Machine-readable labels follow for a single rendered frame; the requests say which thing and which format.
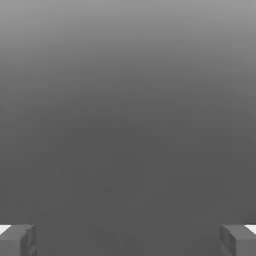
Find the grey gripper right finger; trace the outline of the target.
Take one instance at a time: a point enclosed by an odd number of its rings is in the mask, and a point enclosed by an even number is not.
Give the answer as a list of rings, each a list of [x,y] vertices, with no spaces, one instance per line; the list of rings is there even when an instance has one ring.
[[[221,225],[222,256],[256,256],[256,224]]]

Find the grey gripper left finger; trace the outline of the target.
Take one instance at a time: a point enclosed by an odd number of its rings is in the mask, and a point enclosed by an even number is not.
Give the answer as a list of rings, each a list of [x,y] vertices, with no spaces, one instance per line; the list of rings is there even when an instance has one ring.
[[[0,224],[0,256],[37,256],[37,227]]]

